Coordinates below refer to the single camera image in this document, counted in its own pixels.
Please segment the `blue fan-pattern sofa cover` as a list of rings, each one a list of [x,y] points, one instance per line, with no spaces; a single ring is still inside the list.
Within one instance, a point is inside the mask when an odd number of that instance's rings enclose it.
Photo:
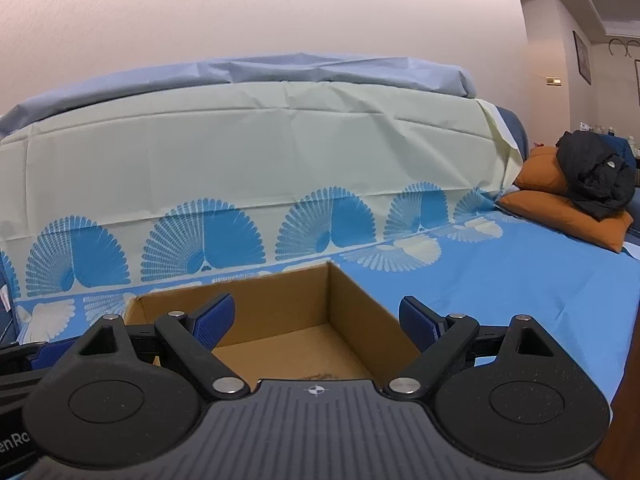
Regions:
[[[505,214],[521,152],[490,103],[246,82],[84,105],[1,141],[1,333],[81,334],[137,296],[332,262],[484,324],[527,313],[612,398],[639,263]]]

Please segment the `brown cardboard box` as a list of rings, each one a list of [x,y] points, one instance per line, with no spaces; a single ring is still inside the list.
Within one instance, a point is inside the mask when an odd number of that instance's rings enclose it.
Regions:
[[[385,385],[419,354],[396,318],[332,263],[256,278],[148,292],[130,325],[192,313],[229,294],[234,323],[213,354],[250,386],[262,379],[371,379]]]

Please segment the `orange pillow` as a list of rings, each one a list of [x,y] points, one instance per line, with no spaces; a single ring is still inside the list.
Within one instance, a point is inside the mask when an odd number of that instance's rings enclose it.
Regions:
[[[631,214],[616,212],[596,220],[574,205],[553,146],[533,148],[514,184],[518,189],[498,200],[501,208],[611,252],[622,251]]]

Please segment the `black jacket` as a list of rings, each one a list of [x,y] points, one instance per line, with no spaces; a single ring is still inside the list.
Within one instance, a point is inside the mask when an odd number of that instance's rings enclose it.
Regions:
[[[634,198],[636,167],[622,139],[593,131],[565,131],[556,142],[556,160],[567,196],[598,221],[623,211]]]

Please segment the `blue fabric sofa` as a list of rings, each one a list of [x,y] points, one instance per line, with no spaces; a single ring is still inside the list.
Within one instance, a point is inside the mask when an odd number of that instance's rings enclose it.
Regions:
[[[502,120],[506,124],[506,128],[508,128],[510,133],[512,134],[515,143],[518,144],[518,150],[521,153],[522,159],[528,159],[528,135],[526,133],[524,125],[520,121],[520,118],[518,118],[518,115],[512,112],[512,110],[508,110],[507,108],[498,106],[497,110]]]

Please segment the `grey-blue sheet on backrest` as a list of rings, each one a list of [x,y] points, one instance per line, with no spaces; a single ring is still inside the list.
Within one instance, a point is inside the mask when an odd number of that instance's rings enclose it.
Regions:
[[[304,52],[209,58],[125,70],[41,93],[1,116],[1,135],[5,138],[34,122],[128,96],[213,84],[282,81],[380,84],[460,98],[477,96],[467,70],[420,58]]]

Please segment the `framed wall picture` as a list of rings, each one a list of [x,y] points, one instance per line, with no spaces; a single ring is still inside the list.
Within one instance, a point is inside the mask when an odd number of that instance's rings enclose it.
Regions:
[[[592,84],[588,46],[576,30],[573,32],[573,38],[576,50],[578,74],[587,84]]]

